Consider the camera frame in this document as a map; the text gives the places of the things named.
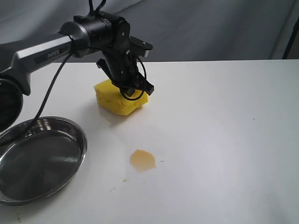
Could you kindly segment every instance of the yellow sponge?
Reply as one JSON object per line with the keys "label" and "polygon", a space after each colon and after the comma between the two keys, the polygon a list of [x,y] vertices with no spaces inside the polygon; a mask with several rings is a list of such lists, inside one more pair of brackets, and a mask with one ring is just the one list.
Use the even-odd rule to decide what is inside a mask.
{"label": "yellow sponge", "polygon": [[[98,104],[112,113],[119,115],[129,115],[132,111],[148,102],[148,95],[146,93],[135,101],[125,99],[121,95],[119,88],[114,86],[110,79],[97,84],[94,89],[97,94]],[[141,91],[136,90],[131,98],[138,97],[140,93]]]}

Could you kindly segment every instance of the stainless steel bowl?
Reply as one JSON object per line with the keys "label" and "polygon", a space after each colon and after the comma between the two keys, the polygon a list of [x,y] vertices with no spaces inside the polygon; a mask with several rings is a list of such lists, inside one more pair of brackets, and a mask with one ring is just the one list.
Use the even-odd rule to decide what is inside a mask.
{"label": "stainless steel bowl", "polygon": [[[0,138],[10,138],[30,120]],[[76,123],[59,117],[42,117],[22,139],[0,147],[0,204],[24,205],[53,195],[80,168],[87,139]]]}

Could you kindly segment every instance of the gray backdrop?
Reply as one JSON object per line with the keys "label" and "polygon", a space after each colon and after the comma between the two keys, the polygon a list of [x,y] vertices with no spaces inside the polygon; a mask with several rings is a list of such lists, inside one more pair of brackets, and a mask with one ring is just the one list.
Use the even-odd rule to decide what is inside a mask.
{"label": "gray backdrop", "polygon": [[[88,13],[88,0],[0,1],[0,42],[56,32]],[[281,58],[299,15],[297,0],[107,0],[104,10],[154,45],[148,61]]]}

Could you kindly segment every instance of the liquid stain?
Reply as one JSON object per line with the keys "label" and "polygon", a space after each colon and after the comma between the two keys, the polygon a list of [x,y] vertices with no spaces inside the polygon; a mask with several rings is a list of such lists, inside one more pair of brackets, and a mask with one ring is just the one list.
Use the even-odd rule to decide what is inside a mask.
{"label": "liquid stain", "polygon": [[156,168],[156,159],[151,153],[138,149],[131,154],[130,164],[135,168],[137,173],[140,174]]}

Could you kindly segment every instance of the white table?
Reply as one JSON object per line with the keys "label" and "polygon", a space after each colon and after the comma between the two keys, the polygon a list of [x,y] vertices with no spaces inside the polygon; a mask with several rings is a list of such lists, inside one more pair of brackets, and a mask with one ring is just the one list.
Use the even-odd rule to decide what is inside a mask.
{"label": "white table", "polygon": [[[18,122],[35,115],[57,68],[32,74]],[[123,118],[98,108],[93,86],[106,76],[95,64],[65,66],[43,115],[81,125],[86,160],[53,197],[0,207],[0,223],[297,224],[299,61],[146,68],[155,91]],[[137,174],[137,149],[153,153],[157,168]]]}

